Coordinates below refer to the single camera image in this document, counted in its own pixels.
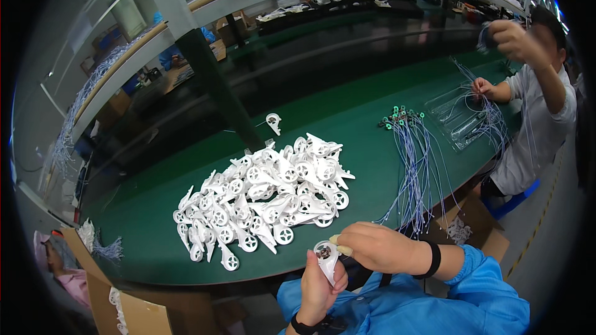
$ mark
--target blue chair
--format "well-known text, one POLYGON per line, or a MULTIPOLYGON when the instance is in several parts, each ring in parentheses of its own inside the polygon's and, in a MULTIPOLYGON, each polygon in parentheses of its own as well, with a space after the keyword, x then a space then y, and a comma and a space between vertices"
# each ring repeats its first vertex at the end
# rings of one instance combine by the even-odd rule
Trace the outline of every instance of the blue chair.
POLYGON ((500 207, 497 207, 496 209, 491 208, 488 198, 482 197, 481 200, 482 200, 482 203, 488 209, 488 212, 490 212, 490 214, 492 215, 492 217, 494 217, 495 220, 500 220, 503 218, 503 216, 505 216, 506 214, 513 211, 513 209, 515 207, 519 206, 526 198, 528 198, 530 196, 530 194, 532 194, 534 192, 534 190, 536 190, 536 188, 538 188, 538 186, 540 186, 540 179, 536 180, 532 184, 532 186, 530 186, 526 191, 511 197, 509 202, 505 203, 504 205, 502 205, 500 207))

